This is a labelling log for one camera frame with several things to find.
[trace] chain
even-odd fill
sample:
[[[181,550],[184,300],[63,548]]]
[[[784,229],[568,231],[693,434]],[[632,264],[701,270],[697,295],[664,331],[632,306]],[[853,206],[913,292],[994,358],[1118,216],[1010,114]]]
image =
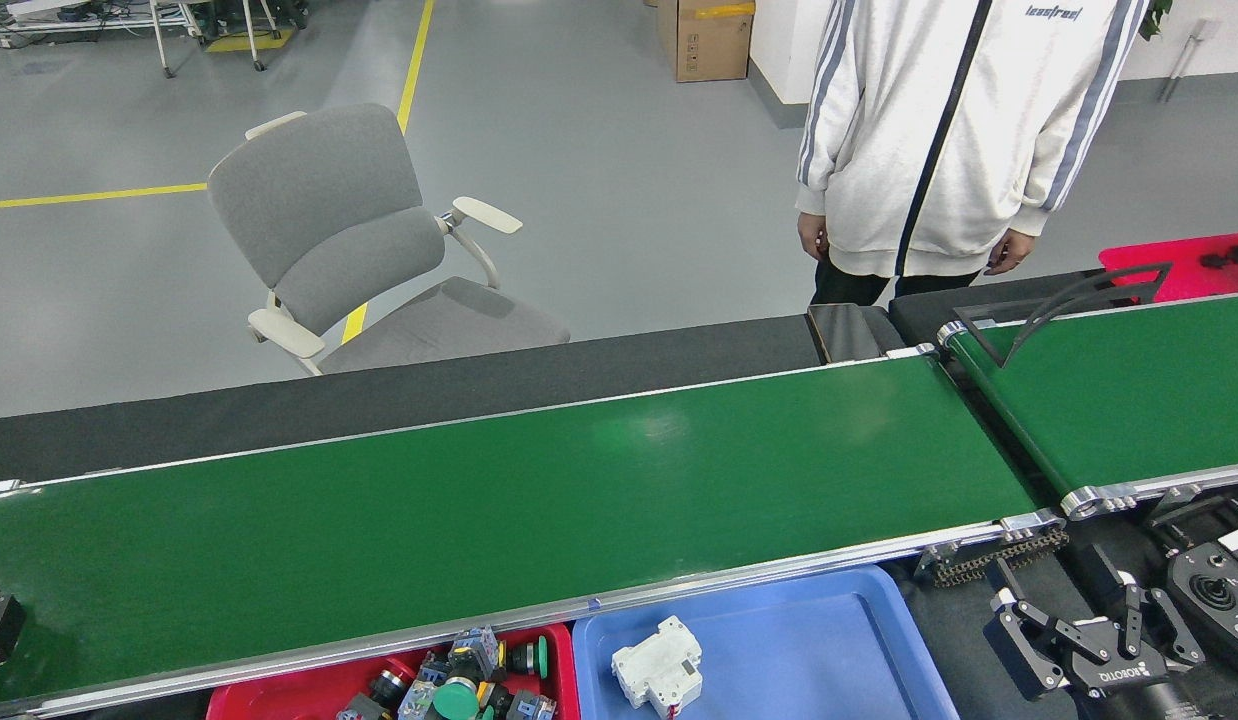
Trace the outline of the chain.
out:
[[[1050,555],[1050,553],[1061,551],[1061,548],[1067,546],[1067,543],[1068,533],[1060,528],[1050,528],[1047,529],[1047,533],[1040,537],[1004,547],[1002,551],[985,553],[985,555],[979,555],[974,560],[956,562],[956,564],[951,565],[936,564],[933,569],[935,586],[952,588],[972,580],[983,579],[985,568],[988,568],[993,560],[997,560],[998,557],[1006,560],[1006,564],[1011,567],[1011,570],[1015,570],[1029,564],[1029,562],[1039,559],[1039,557]]]

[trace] blue tray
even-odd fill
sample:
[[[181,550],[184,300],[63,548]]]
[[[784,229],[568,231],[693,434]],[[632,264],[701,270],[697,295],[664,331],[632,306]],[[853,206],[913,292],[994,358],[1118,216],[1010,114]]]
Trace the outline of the blue tray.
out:
[[[655,720],[650,705],[628,705],[610,656],[650,637],[669,615],[703,648],[703,694],[678,720],[957,719],[907,606],[875,567],[579,620],[574,671],[583,718]]]

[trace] hand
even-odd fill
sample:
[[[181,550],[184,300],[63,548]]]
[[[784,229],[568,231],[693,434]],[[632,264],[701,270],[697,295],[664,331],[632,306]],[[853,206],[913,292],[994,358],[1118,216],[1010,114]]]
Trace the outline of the hand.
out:
[[[1031,254],[1034,245],[1036,245],[1036,238],[1008,229],[988,255],[988,268],[984,270],[984,275],[1011,272]]]
[[[811,259],[828,257],[828,218],[802,213],[797,215],[797,236]]]

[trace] chair backrest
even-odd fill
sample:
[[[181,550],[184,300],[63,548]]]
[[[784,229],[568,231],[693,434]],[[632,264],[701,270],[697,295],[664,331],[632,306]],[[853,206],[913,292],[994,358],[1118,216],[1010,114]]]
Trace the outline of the chair backrest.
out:
[[[381,105],[272,127],[223,158],[208,188],[254,272],[313,333],[444,256],[396,118]]]

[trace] green conveyor belt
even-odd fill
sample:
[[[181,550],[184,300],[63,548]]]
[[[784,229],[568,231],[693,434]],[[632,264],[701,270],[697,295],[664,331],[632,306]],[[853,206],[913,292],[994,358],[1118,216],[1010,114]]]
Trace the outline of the green conveyor belt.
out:
[[[1032,510],[930,358],[24,487],[0,701]]]
[[[1058,318],[1006,367],[969,333],[948,345],[1061,497],[1238,464],[1238,296]]]

